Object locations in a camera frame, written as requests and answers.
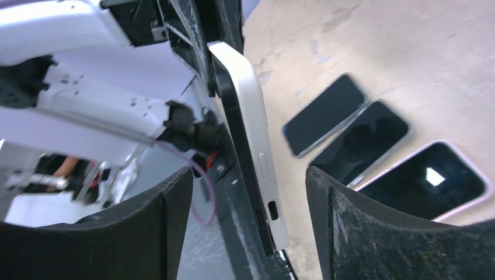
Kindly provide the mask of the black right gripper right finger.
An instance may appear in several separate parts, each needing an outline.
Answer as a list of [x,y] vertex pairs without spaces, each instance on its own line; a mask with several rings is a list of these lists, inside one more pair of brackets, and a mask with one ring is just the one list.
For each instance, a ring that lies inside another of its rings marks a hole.
[[324,279],[493,279],[494,221],[453,226],[411,216],[317,167],[306,196]]

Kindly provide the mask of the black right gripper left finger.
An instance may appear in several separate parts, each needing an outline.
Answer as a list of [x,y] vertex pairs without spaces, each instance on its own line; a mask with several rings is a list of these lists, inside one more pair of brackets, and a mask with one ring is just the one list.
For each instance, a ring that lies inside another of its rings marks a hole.
[[1,223],[1,278],[176,279],[192,192],[184,167],[74,224]]

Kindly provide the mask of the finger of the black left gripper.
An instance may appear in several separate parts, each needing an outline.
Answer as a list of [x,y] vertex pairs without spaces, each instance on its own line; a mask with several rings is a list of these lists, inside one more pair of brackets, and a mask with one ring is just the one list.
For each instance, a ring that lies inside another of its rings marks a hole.
[[199,76],[209,97],[214,97],[216,82],[196,2],[156,3],[173,52]]

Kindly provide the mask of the frosted clear phone case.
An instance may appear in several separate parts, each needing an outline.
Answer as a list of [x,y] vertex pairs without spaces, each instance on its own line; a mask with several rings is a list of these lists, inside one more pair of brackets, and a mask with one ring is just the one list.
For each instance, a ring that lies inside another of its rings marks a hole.
[[229,44],[217,41],[209,44],[208,50],[212,59],[217,58],[227,68],[233,80],[275,251],[286,249],[290,238],[281,206],[260,81],[248,59]]

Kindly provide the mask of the black phone with white reflection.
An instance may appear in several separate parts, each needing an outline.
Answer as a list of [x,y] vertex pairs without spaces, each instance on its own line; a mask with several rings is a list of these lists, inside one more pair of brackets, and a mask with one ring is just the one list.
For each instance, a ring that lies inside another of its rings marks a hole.
[[371,102],[310,165],[353,187],[410,137],[412,127],[382,100]]

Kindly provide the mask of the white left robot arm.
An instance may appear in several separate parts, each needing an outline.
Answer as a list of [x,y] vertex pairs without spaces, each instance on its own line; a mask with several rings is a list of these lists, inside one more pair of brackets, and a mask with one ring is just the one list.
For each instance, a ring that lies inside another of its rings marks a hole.
[[193,1],[2,1],[1,138],[117,165],[204,148],[205,55]]

